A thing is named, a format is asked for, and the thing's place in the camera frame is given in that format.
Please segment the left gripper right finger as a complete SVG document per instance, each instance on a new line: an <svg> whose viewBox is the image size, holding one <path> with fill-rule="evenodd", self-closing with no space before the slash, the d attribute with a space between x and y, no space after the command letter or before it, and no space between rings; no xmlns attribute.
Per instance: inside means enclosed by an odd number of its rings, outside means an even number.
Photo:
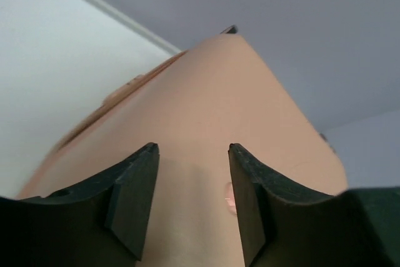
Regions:
<svg viewBox="0 0 400 267"><path fill-rule="evenodd" d="M229 147L229 165L246 266L339 266L335 197Z"/></svg>

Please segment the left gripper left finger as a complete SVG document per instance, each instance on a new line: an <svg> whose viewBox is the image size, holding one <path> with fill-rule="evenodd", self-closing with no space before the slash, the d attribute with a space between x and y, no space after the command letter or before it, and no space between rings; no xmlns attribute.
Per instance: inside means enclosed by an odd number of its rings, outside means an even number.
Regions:
<svg viewBox="0 0 400 267"><path fill-rule="evenodd" d="M159 168L148 143L120 163L45 198L22 200L19 266L134 266L141 260Z"/></svg>

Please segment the pink hard-shell suitcase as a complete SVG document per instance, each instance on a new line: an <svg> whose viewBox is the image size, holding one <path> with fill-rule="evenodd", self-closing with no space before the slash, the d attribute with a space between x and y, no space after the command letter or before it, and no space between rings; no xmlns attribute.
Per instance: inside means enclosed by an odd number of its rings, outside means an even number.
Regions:
<svg viewBox="0 0 400 267"><path fill-rule="evenodd" d="M18 265L22 200L45 198L148 143L159 168L141 260L134 266L246 266L229 165L240 144L313 190L347 187L344 167L255 50L222 33L110 94L47 154L1 218L2 254Z"/></svg>

